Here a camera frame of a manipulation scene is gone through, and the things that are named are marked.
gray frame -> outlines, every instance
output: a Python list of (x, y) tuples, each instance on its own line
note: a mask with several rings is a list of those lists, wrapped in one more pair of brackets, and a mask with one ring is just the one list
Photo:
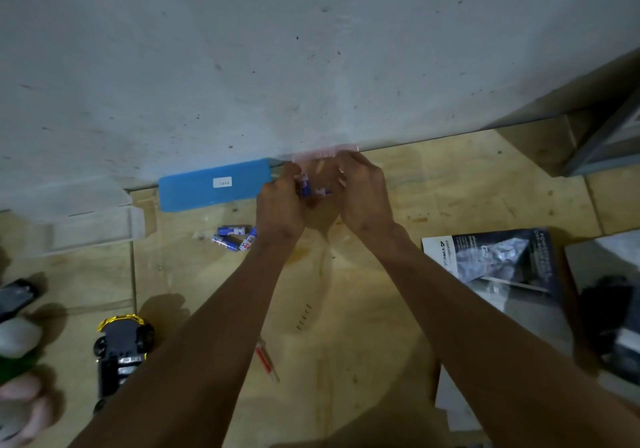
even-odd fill
[(625, 124), (638, 120), (640, 120), (640, 88), (637, 88), (623, 105), (604, 122), (600, 129), (593, 133), (586, 143), (576, 150), (564, 165), (562, 172), (564, 177), (581, 176), (598, 170), (640, 163), (640, 150), (637, 153), (621, 157), (590, 161), (596, 153), (602, 150), (605, 142)]

green object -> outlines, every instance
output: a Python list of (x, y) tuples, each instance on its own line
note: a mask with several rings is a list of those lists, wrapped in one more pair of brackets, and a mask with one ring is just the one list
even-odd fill
[(9, 359), (0, 356), (0, 385), (18, 377), (31, 369), (38, 361), (36, 349), (28, 351), (20, 359)]

person's left hand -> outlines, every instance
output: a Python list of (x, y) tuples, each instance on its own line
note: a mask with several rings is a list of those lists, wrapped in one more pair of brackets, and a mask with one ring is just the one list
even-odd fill
[(286, 162), (280, 177), (262, 186), (257, 199), (256, 242), (285, 242), (291, 245), (305, 230), (304, 205), (296, 193), (295, 176), (300, 166)]

blue case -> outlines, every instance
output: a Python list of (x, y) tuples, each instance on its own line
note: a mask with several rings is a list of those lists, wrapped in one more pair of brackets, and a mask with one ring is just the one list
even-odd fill
[(270, 181), (271, 169), (266, 160), (162, 177), (158, 180), (160, 210), (174, 213), (252, 199)]

person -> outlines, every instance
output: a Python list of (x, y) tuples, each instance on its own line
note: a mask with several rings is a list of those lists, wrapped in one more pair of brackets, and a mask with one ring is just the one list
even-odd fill
[[(360, 153), (337, 163), (342, 220), (385, 268), (494, 444), (640, 447), (640, 423), (619, 400), (413, 244), (394, 221), (380, 168)], [(222, 444), (278, 276), (305, 229), (299, 173), (286, 163), (262, 187), (257, 239), (242, 264), (70, 448)]]

